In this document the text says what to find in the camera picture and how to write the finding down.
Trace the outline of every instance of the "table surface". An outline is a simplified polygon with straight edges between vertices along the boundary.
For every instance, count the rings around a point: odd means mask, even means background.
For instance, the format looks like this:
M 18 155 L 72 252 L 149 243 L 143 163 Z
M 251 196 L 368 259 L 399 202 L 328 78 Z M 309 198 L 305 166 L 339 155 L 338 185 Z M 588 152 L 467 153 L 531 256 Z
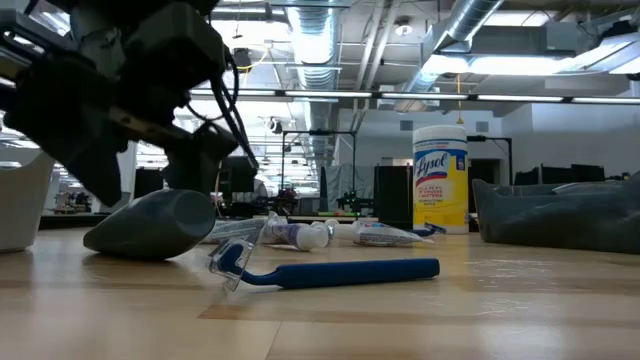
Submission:
M 484 244 L 258 247 L 250 267 L 437 257 L 431 281 L 225 293 L 212 246 L 166 263 L 97 255 L 86 230 L 0 254 L 0 357 L 12 359 L 639 359 L 640 257 Z

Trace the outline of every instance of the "white cylinder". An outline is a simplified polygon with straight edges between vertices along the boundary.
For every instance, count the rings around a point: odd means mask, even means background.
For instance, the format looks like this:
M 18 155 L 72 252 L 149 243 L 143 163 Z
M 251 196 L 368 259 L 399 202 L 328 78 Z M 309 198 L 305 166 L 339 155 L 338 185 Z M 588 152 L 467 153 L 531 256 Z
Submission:
M 469 232 L 467 136 L 461 126 L 437 125 L 413 132 L 413 228 L 428 224 L 447 234 Z

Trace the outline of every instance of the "white container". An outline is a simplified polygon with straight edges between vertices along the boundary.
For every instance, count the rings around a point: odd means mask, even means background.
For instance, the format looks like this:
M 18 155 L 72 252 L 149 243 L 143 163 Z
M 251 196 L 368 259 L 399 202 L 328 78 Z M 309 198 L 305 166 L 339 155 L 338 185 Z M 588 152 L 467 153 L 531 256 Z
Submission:
M 413 228 L 425 224 L 447 234 L 469 232 L 467 135 L 461 126 L 437 125 L 413 132 Z

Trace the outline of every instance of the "ceiling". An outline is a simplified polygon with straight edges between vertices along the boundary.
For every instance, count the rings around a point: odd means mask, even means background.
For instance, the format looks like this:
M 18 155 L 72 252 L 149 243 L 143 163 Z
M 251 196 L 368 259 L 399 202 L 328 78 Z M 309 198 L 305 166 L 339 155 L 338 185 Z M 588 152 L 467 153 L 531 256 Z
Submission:
M 364 41 L 369 31 L 378 31 L 381 34 L 384 21 L 379 29 L 370 29 L 371 15 L 375 6 L 379 2 L 375 0 L 355 0 L 350 9 L 339 11 L 338 29 L 338 54 L 334 60 L 334 66 L 339 71 L 338 89 L 353 90 L 364 50 Z M 405 36 L 397 35 L 394 31 L 389 34 L 387 46 L 385 47 L 382 60 L 379 66 L 373 88 L 381 85 L 401 86 L 412 78 L 421 68 L 420 45 L 422 44 L 427 29 L 430 25 L 442 21 L 449 16 L 453 1 L 450 0 L 406 0 L 403 1 L 397 16 L 409 17 L 409 24 L 412 32 Z M 595 19 L 600 16 L 614 13 L 616 11 L 632 9 L 640 5 L 638 1 L 630 0 L 590 0 L 590 1 L 549 1 L 549 0 L 506 0 L 500 9 L 494 13 L 485 26 L 514 26 L 514 27 L 539 27 L 550 21 L 575 22 L 577 20 Z M 50 6 L 42 5 L 43 11 L 52 11 Z M 243 6 L 235 1 L 222 1 L 220 6 Z M 251 3 L 244 6 L 260 6 Z M 47 23 L 47 26 L 54 31 L 62 32 L 60 20 L 68 21 L 68 16 L 57 16 L 55 21 L 44 18 L 40 21 Z M 291 35 L 289 27 L 283 23 L 265 22 L 236 22 L 236 21 L 214 21 L 213 27 L 222 34 L 225 42 L 230 47 L 247 47 L 250 49 L 250 57 L 254 63 L 250 72 L 241 75 L 240 84 L 244 88 L 299 88 L 297 71 L 292 67 L 295 63 L 293 48 L 291 46 Z M 225 75 L 226 80 L 231 82 L 230 74 Z M 617 95 L 629 88 L 628 80 L 623 75 L 595 74 L 581 76 L 498 76 L 461 74 L 459 79 L 456 76 L 441 76 L 435 86 L 442 92 L 473 92 L 473 93 L 498 93 L 498 94 L 558 94 L 558 95 Z M 211 98 L 199 97 L 193 102 L 193 107 L 207 116 L 216 116 L 217 105 Z M 351 101 L 341 101 L 336 104 L 343 110 L 340 112 L 339 126 L 345 129 L 350 122 L 350 116 L 345 117 L 344 109 L 351 109 Z M 305 130 L 308 119 L 305 119 L 304 106 L 300 102 L 241 102 L 238 105 L 243 116 L 247 133 L 253 145 L 254 152 L 263 162 L 261 170 L 262 178 L 270 183 L 279 182 L 279 171 L 273 166 L 279 162 L 278 158 L 281 150 L 282 137 L 274 134 L 269 129 L 270 122 L 279 122 L 283 129 Z M 361 136 L 381 136 L 385 132 L 388 136 L 393 136 L 395 128 L 385 128 L 383 119 L 388 118 L 392 112 L 376 113 L 375 104 L 371 104 L 371 112 L 367 114 L 365 121 L 371 122 L 372 126 L 363 128 Z M 457 109 L 456 102 L 442 102 L 438 107 L 443 113 Z M 481 103 L 474 102 L 465 104 L 465 110 L 487 110 L 492 111 L 489 117 L 501 117 L 509 111 L 514 110 L 514 106 L 504 103 Z M 188 111 L 184 109 L 176 110 L 176 125 L 189 131 L 193 131 L 200 124 Z M 370 133 L 369 129 L 386 129 L 376 134 Z M 16 137 L 11 141 L 19 140 L 20 134 L 7 134 Z M 290 161 L 296 160 L 298 164 L 287 166 L 287 171 L 296 173 L 296 179 L 300 181 L 317 180 L 315 167 L 316 158 L 314 152 L 318 153 L 319 146 L 324 146 L 324 153 L 330 155 L 332 151 L 331 141 L 326 139 L 316 139 L 314 147 L 310 146 L 307 136 L 302 136 L 296 141 L 300 141 L 300 146 L 294 146 L 292 152 L 287 155 Z M 28 146 L 28 142 L 20 142 L 21 146 Z M 161 149 L 141 144 L 138 148 L 138 161 L 141 166 L 159 167 L 166 163 Z

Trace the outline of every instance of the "air duct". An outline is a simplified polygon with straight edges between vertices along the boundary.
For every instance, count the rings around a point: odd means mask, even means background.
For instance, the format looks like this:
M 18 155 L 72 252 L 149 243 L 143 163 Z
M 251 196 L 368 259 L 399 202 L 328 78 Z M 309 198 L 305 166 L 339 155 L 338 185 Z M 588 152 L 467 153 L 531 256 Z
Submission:
M 456 1 L 451 16 L 444 23 L 436 24 L 429 28 L 425 40 L 423 42 L 423 54 L 425 63 L 421 70 L 418 70 L 411 81 L 404 88 L 405 92 L 417 93 L 427 92 L 436 82 L 439 73 L 430 71 L 427 61 L 437 50 L 452 45 L 460 44 L 462 46 L 454 49 L 460 52 L 468 51 L 471 44 L 471 38 L 484 25 L 504 0 L 458 0 Z M 400 112 L 407 111 L 424 111 L 427 106 L 422 102 L 400 100 L 393 107 L 394 110 Z
M 296 63 L 321 65 L 333 62 L 336 53 L 338 16 L 334 9 L 300 7 L 287 9 L 291 24 L 292 46 Z M 305 90 L 334 90 L 336 71 L 333 69 L 299 68 L 300 86 Z M 307 130 L 327 129 L 331 103 L 310 101 L 305 106 Z M 314 146 L 314 155 L 325 155 L 324 141 Z

